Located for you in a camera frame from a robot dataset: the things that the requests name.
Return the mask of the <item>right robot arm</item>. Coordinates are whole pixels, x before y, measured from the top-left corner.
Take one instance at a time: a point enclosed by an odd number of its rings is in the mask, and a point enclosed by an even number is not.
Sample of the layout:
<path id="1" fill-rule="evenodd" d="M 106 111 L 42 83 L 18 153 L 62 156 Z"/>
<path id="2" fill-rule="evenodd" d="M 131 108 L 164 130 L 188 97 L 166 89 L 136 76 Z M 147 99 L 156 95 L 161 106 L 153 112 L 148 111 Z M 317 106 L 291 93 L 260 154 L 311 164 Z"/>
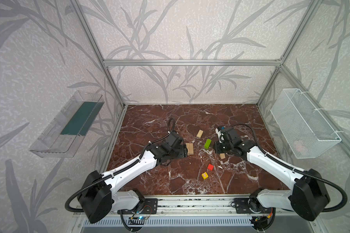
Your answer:
<path id="1" fill-rule="evenodd" d="M 320 181 L 321 175 L 315 170 L 295 170 L 297 167 L 276 158 L 264 151 L 252 140 L 243 140 L 236 129 L 219 126 L 215 130 L 218 141 L 216 153 L 226 153 L 241 157 L 257 165 L 287 186 L 287 190 L 270 190 L 258 188 L 251 193 L 248 205 L 251 211 L 258 213 L 263 208 L 279 208 L 293 211 L 303 219 L 313 221 L 330 202 L 325 184 Z"/>

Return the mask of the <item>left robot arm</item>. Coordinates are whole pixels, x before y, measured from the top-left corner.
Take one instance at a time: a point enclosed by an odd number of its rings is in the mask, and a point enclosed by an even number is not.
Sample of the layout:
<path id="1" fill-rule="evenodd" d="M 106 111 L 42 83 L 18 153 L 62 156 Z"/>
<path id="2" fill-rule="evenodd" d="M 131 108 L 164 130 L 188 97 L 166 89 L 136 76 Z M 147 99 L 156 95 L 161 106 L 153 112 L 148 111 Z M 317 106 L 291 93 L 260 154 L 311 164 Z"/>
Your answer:
<path id="1" fill-rule="evenodd" d="M 90 173 L 82 192 L 76 196 L 82 212 L 90 223 L 96 223 L 111 211 L 136 208 L 143 201 L 142 194 L 120 189 L 142 173 L 174 159 L 185 158 L 187 153 L 184 139 L 174 131 L 160 143 L 149 143 L 140 155 L 125 164 L 101 174 Z"/>

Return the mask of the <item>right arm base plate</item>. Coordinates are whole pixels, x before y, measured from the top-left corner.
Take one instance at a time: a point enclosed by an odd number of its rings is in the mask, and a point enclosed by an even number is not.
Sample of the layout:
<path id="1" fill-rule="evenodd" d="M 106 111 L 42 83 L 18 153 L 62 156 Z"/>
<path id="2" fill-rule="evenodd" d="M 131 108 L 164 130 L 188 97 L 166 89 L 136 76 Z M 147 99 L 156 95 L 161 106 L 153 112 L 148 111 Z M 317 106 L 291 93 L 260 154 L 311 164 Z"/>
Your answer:
<path id="1" fill-rule="evenodd" d="M 235 198 L 230 206 L 236 210 L 237 214 L 269 215 L 272 212 L 272 208 L 263 207 L 256 198 Z"/>

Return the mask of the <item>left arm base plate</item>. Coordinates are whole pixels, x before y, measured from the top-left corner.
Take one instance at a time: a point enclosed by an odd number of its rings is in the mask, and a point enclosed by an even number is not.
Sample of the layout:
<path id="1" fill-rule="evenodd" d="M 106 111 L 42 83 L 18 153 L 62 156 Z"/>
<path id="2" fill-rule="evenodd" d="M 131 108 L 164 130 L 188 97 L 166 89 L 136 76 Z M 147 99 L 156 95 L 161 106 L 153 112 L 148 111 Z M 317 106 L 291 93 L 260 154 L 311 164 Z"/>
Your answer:
<path id="1" fill-rule="evenodd" d="M 123 209 L 118 210 L 118 213 L 120 214 L 122 212 L 123 215 L 133 215 L 133 214 L 156 214 L 158 208 L 158 199 L 155 198 L 148 198 L 144 199 L 144 201 L 140 201 L 139 204 L 134 207 L 132 210 Z"/>

